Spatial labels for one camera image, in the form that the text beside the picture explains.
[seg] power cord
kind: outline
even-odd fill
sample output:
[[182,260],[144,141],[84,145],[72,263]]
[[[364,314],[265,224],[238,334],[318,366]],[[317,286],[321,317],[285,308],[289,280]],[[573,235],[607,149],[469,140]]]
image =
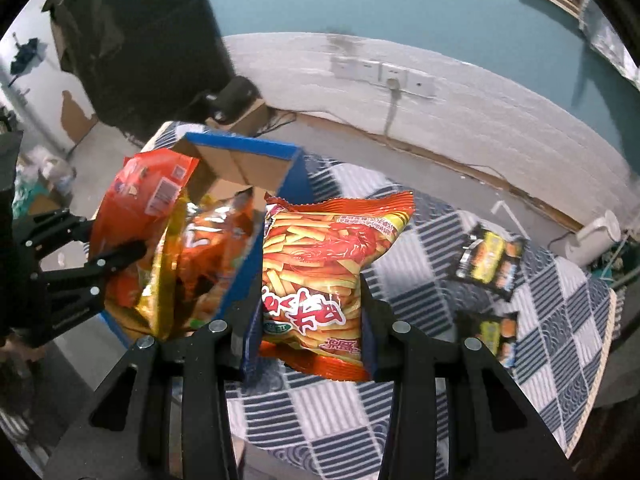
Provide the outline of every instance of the power cord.
[[560,240],[564,240],[565,238],[568,237],[568,235],[572,234],[571,231],[567,231],[565,232],[563,235],[559,236],[558,238],[554,238],[553,240],[551,240],[547,245],[546,245],[546,250],[550,251],[551,250],[551,244],[555,243],[555,242],[559,242]]

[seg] blue cardboard box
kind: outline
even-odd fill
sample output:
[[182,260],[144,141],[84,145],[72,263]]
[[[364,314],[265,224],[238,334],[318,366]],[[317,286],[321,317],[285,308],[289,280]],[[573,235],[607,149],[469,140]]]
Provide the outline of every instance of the blue cardboard box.
[[[291,203],[314,201],[305,169],[304,151],[286,142],[230,136],[228,133],[188,133],[172,150],[200,160],[191,176],[187,191],[197,203],[208,190],[218,199],[229,198],[236,192],[254,186],[254,209],[257,229],[247,256],[238,268],[218,311],[221,316],[233,301],[246,297],[247,289],[256,274],[262,272],[262,239],[265,201],[268,191]],[[129,338],[107,312],[104,320],[118,338],[128,346]]]

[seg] white wall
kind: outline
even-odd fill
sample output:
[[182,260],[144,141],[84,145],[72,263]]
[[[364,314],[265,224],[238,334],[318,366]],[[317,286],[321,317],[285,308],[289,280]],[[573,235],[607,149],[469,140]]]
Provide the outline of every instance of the white wall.
[[[87,117],[91,117],[95,111],[79,79],[60,70],[49,13],[40,10],[45,1],[29,0],[0,40],[0,85],[4,100],[10,102],[11,108],[26,126],[23,148],[38,143],[48,144],[50,149],[53,147],[64,153],[75,143],[62,128],[60,121],[62,92],[68,90]],[[38,38],[45,47],[44,60],[34,61],[38,63],[37,66],[28,69],[11,88],[7,88],[7,83],[12,78],[9,72],[11,62],[16,54],[12,37],[14,32],[20,43],[26,43],[30,38]],[[24,94],[26,104],[21,102],[23,100],[17,96],[18,92]]]
[[624,156],[569,112],[512,80],[437,52],[340,34],[274,32],[225,38],[240,75],[267,103],[326,110],[382,134],[390,91],[336,77],[333,56],[421,70],[434,98],[402,93],[388,135],[463,164],[482,165],[581,223],[613,210],[625,224],[640,203],[640,183]]

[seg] snack packet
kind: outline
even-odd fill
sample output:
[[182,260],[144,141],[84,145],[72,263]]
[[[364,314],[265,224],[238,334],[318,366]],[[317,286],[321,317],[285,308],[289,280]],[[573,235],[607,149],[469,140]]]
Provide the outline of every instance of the snack packet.
[[200,296],[188,322],[191,328],[199,328],[215,314],[221,291],[209,294],[211,287],[233,276],[242,260],[247,240],[254,233],[253,208],[252,187],[217,202],[207,193],[188,223],[178,277],[184,287],[185,301]]
[[518,313],[505,316],[482,314],[469,310],[456,311],[455,324],[458,339],[476,337],[496,356],[500,364],[509,369],[515,366],[516,336],[518,335]]
[[266,200],[267,344],[260,352],[327,379],[367,380],[360,354],[360,270],[396,241],[414,212],[413,194],[307,205],[269,195]]
[[488,288],[509,301],[526,243],[523,237],[505,240],[477,224],[467,235],[462,254],[450,267],[450,276]]
[[138,303],[169,214],[197,164],[197,158],[166,148],[125,160],[100,204],[89,258],[132,240],[144,240],[148,250],[141,260],[109,280],[108,300],[128,307]]
[[153,336],[164,341],[174,326],[175,278],[186,222],[186,192],[181,192],[154,255],[151,278],[136,310],[148,321]]

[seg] wall socket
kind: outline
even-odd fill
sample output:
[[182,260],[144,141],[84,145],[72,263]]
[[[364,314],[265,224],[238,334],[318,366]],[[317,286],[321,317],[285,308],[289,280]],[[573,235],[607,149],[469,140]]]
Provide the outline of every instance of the wall socket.
[[407,70],[406,85],[402,90],[422,97],[435,97],[435,78],[419,70]]
[[404,90],[404,87],[406,86],[406,69],[401,66],[383,63],[380,69],[380,83],[384,86],[388,86],[387,81],[390,79],[397,79],[400,83],[400,89]]
[[371,59],[349,56],[331,56],[331,71],[337,78],[364,81],[387,86],[389,79],[396,79],[399,89],[421,97],[435,97],[435,78],[419,70],[380,63]]

